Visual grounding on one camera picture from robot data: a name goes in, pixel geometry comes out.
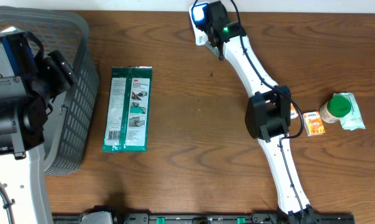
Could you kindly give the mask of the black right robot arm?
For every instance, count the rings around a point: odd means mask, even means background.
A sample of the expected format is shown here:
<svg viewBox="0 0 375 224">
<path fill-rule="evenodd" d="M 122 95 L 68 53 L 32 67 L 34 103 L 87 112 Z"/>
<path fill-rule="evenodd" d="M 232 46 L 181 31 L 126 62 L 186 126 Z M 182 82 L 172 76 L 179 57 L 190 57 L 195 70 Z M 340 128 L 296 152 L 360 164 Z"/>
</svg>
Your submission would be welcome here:
<svg viewBox="0 0 375 224">
<path fill-rule="evenodd" d="M 250 136 L 264 151 L 274 179 L 279 204 L 278 223 L 310 223 L 315 220 L 308 198 L 300 185 L 290 150 L 291 108 L 296 102 L 288 86 L 280 86 L 256 57 L 241 20 L 232 22 L 221 1 L 194 2 L 190 19 L 195 30 L 227 60 L 248 94 L 244 122 Z"/>
</svg>

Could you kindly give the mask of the dark green package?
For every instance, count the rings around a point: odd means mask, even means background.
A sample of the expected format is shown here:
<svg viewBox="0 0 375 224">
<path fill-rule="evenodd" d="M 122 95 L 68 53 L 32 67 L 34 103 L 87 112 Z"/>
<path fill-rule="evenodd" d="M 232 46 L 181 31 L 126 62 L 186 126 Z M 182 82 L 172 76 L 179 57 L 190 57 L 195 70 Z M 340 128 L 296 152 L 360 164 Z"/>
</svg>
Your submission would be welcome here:
<svg viewBox="0 0 375 224">
<path fill-rule="evenodd" d="M 113 67 L 103 152 L 146 152 L 152 67 Z"/>
</svg>

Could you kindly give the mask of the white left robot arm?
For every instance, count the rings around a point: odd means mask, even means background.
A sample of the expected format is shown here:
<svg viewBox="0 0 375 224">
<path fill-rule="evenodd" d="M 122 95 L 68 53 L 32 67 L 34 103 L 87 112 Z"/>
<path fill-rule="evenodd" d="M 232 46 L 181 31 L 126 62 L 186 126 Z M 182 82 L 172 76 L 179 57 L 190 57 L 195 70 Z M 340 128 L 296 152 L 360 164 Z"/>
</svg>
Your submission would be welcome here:
<svg viewBox="0 0 375 224">
<path fill-rule="evenodd" d="M 44 177 L 44 126 L 56 97 L 77 81 L 31 32 L 0 32 L 0 223 L 52 223 Z"/>
</svg>

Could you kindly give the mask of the green lidded small jar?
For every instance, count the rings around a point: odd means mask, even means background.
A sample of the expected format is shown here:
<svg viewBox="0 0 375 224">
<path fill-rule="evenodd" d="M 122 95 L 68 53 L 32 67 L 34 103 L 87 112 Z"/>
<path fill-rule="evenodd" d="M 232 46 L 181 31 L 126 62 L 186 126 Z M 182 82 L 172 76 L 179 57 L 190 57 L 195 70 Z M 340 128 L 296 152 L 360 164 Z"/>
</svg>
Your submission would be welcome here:
<svg viewBox="0 0 375 224">
<path fill-rule="evenodd" d="M 320 107 L 319 114 L 324 122 L 335 123 L 350 111 L 350 101 L 342 95 L 335 95 Z"/>
</svg>

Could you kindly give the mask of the orange tissue pack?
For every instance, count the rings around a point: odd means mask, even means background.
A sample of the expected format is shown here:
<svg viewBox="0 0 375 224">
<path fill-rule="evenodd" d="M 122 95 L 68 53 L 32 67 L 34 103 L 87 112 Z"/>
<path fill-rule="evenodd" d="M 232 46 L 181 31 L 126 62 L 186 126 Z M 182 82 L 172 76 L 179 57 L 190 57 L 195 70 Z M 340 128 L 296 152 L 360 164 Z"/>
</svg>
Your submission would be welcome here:
<svg viewBox="0 0 375 224">
<path fill-rule="evenodd" d="M 295 109 L 295 107 L 293 106 L 293 104 L 290 105 L 290 118 L 291 119 L 296 119 L 298 118 L 299 114 L 297 112 L 297 110 Z"/>
<path fill-rule="evenodd" d="M 325 134 L 325 128 L 322 123 L 319 112 L 308 112 L 303 114 L 305 130 L 307 136 L 316 136 Z"/>
</svg>

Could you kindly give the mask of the mint green wipes packet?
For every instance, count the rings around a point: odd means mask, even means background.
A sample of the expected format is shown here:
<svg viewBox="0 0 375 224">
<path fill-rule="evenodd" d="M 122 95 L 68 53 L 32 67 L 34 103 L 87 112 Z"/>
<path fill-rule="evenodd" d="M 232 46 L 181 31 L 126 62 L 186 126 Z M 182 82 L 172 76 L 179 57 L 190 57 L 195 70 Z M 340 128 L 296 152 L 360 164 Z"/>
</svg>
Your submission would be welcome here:
<svg viewBox="0 0 375 224">
<path fill-rule="evenodd" d="M 334 93 L 333 96 L 343 96 L 351 103 L 351 111 L 340 119 L 341 127 L 345 130 L 366 129 L 358 103 L 353 93 Z"/>
</svg>

